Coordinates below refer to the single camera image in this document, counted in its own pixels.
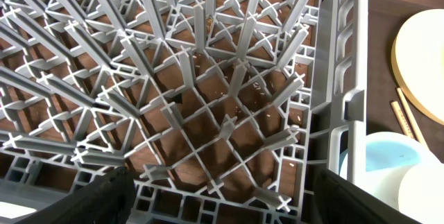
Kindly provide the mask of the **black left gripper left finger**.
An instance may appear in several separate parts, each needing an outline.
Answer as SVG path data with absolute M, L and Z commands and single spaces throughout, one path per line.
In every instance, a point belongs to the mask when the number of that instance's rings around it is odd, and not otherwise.
M 120 166 L 18 223 L 126 223 L 135 199 L 133 175 Z

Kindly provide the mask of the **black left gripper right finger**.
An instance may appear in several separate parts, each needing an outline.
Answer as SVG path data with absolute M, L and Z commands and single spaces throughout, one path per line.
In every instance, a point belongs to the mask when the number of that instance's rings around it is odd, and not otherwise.
M 316 176 L 314 200 L 323 223 L 419 224 L 329 169 Z

